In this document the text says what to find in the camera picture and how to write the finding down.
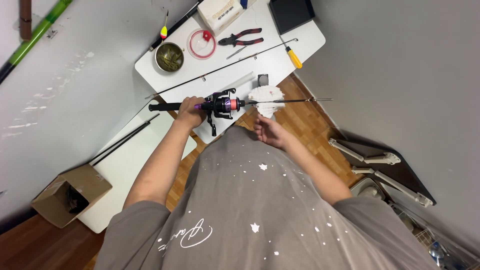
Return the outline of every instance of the gray t-shirt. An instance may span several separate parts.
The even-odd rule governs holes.
[[[115,215],[95,269],[438,269],[386,203],[330,206],[255,137],[235,126],[207,147],[172,213],[141,201]]]

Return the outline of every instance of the white table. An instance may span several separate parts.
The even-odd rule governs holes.
[[[152,100],[149,104],[158,104],[158,102]],[[158,111],[149,111],[148,105],[146,105],[99,153],[158,113]],[[95,233],[100,233],[107,227],[110,219],[115,214],[120,213],[133,181],[135,181],[140,169],[157,145],[167,134],[172,123],[173,118],[168,112],[160,112],[160,115],[153,119],[147,127],[94,167],[112,185],[112,189],[78,217],[81,222]],[[197,143],[189,136],[182,159],[196,147]]]
[[[261,33],[246,35],[241,37],[240,40],[252,40],[263,37],[263,42],[248,46],[229,60],[226,60],[227,56],[240,49],[240,46],[217,46],[215,54],[207,60],[197,60],[188,53],[187,37],[193,30],[204,28],[204,24],[197,14],[197,17],[194,16],[188,19],[177,31],[167,37],[166,40],[179,45],[181,48],[185,48],[184,64],[180,70],[175,73],[166,73],[160,70],[154,61],[155,51],[147,52],[141,59],[139,59],[135,64],[135,69],[153,87],[153,89],[155,89],[155,91],[160,92],[233,63],[240,57],[249,56],[280,44],[281,40],[278,36],[275,22],[268,7],[269,1],[270,0],[257,0],[251,8],[246,10],[224,32],[222,32],[219,37],[216,37],[218,42],[220,39],[228,37],[232,33],[237,34],[246,29],[262,28]],[[313,21],[285,33],[282,35],[282,38],[285,41],[293,38],[299,39],[298,42],[292,41],[289,42],[288,45],[292,48],[301,62],[307,60],[325,44],[325,37]],[[185,97],[190,96],[206,97],[213,92],[225,90],[225,86],[250,72],[254,72],[256,75],[268,74],[269,84],[276,86],[294,70],[295,66],[285,52],[285,47],[279,46],[258,55],[256,60],[250,58],[207,75],[205,77],[205,82],[202,81],[202,79],[197,79],[193,82],[167,91],[160,96],[165,102],[181,102]],[[245,99],[248,92],[255,87],[256,83],[252,83],[248,87],[242,87],[242,89],[238,89],[234,97]],[[213,122],[216,124],[217,134],[221,134],[227,127],[235,122],[246,111],[246,109],[243,108],[240,112],[234,113],[232,115],[232,120],[214,118]],[[206,121],[198,130],[194,131],[205,143],[210,143],[214,139],[214,137],[211,136],[210,126]]]

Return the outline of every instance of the white star print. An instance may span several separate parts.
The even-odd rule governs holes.
[[[250,226],[252,227],[252,231],[253,231],[254,233],[257,233],[257,232],[258,232],[258,228],[260,227],[260,225],[257,225],[256,223],[250,224]]]

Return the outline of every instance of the yellow screwdriver handle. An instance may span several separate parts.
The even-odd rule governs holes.
[[[297,68],[301,68],[303,65],[301,64],[299,58],[295,55],[295,53],[293,53],[293,50],[289,50],[288,52],[288,55],[290,56],[290,59],[292,59],[292,62],[293,64],[297,67]]]

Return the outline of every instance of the screwdriver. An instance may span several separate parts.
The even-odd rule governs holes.
[[[297,68],[301,68],[303,65],[301,64],[301,62],[300,62],[300,60],[298,59],[298,57],[295,55],[295,53],[293,52],[293,50],[290,49],[290,47],[285,44],[285,41],[283,41],[282,36],[279,36],[279,37],[280,37],[280,39],[282,40],[283,45],[285,45],[285,50],[287,51],[287,54],[290,56],[290,59],[292,60],[293,64],[294,64]]]

